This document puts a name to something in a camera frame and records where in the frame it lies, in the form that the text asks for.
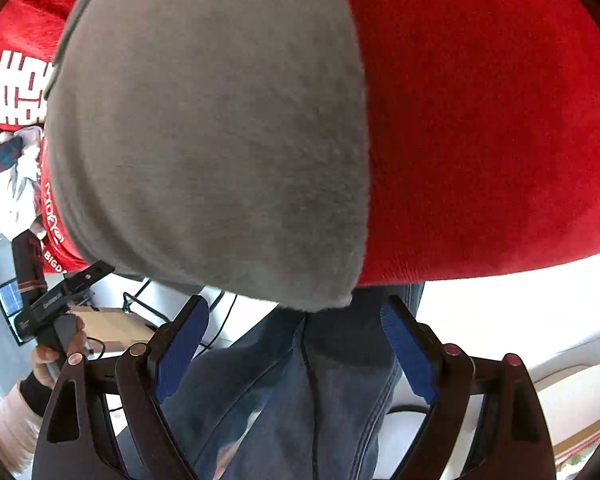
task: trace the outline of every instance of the blue jeans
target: blue jeans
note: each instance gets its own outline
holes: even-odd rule
[[[347,308],[314,314],[277,308],[195,359],[162,410],[200,480],[214,478],[219,452],[257,412],[223,480],[371,479],[401,374],[379,309],[397,294],[415,314],[423,286],[357,288]],[[150,480],[128,430],[119,441],[129,474]]]

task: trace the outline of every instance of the human hand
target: human hand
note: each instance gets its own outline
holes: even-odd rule
[[[71,355],[77,352],[82,352],[87,343],[87,335],[84,333],[84,321],[80,317],[75,317],[75,324],[78,333],[71,339],[66,354]],[[33,365],[33,375],[38,382],[46,386],[50,390],[56,385],[56,382],[51,377],[47,364],[55,362],[60,357],[60,354],[55,350],[38,345],[31,352],[31,364]]]

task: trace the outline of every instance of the red sweatshirt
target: red sweatshirt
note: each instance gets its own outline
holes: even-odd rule
[[[42,91],[53,67],[51,60],[75,0],[9,0],[0,12],[0,128],[17,130],[43,123]],[[48,172],[42,160],[45,271],[83,269],[86,264],[63,233],[52,201]]]
[[[43,115],[46,62],[72,1],[12,0],[0,14],[0,122]],[[360,284],[600,252],[600,30],[579,0],[349,3],[371,143]],[[39,34],[25,41],[24,29]],[[29,56],[26,69],[13,52]]]

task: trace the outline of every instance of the screw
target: screw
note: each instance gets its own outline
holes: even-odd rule
[[[522,359],[515,354],[505,355],[504,362],[510,366],[522,366]]]
[[[71,354],[68,361],[71,366],[79,365],[82,362],[82,354]]]
[[[136,343],[129,349],[129,353],[133,357],[139,357],[146,352],[146,345],[144,343]]]
[[[458,345],[454,345],[453,343],[447,343],[442,347],[445,351],[445,354],[451,355],[453,357],[459,356],[462,353],[462,350]]]

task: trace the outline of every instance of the window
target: window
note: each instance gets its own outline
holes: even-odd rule
[[[0,285],[0,307],[16,343],[18,346],[24,345],[25,342],[18,336],[14,325],[16,315],[22,310],[22,298],[15,278]]]

